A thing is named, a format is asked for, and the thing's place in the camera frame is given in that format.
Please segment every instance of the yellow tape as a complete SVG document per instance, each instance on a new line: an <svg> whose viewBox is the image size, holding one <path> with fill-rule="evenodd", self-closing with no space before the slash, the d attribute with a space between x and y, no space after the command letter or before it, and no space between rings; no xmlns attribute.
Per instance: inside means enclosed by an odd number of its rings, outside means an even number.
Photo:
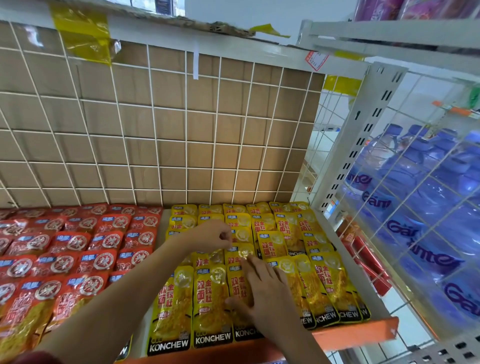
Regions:
<svg viewBox="0 0 480 364"><path fill-rule="evenodd" d="M260 32L260 33L266 33L270 34L271 36L281 36L282 38L290 38L290 36L283 36L279 32L277 32L271 24L263 24L263 25L257 25L252 28L250 28L250 31L252 32Z"/></svg>
<svg viewBox="0 0 480 364"><path fill-rule="evenodd" d="M51 3L50 13L65 48L87 61L111 65L107 16L87 9Z"/></svg>

